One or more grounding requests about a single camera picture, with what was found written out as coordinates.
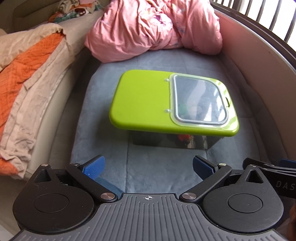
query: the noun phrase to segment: ribbed gray plate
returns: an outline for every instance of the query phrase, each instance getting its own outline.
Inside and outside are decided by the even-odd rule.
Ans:
[[[210,223],[195,204],[180,202],[173,194],[124,194],[102,204],[94,217],[74,231],[41,235],[21,231],[14,241],[279,241],[274,230],[239,235]]]

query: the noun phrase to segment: pink blanket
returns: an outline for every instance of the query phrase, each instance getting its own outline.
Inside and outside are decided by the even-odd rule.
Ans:
[[[209,0],[113,0],[85,45],[108,63],[180,47],[215,55],[222,49],[222,37]]]

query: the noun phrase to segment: metal pivot screw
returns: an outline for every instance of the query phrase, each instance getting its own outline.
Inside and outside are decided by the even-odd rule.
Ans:
[[[182,197],[186,200],[193,200],[196,199],[196,194],[192,192],[186,192],[182,194]]]
[[[113,193],[110,192],[105,192],[101,194],[101,198],[104,200],[112,200],[115,198],[115,195]]]

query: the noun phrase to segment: orange towel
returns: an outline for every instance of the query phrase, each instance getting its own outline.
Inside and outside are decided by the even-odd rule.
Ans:
[[[0,139],[13,102],[23,83],[41,67],[63,39],[62,33],[51,34],[19,54],[0,73]],[[0,175],[16,175],[16,167],[0,157]]]

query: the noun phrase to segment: clear plastic flap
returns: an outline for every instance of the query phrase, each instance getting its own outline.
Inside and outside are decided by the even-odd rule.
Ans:
[[[223,125],[228,118],[215,81],[187,74],[170,76],[171,111],[177,124]]]

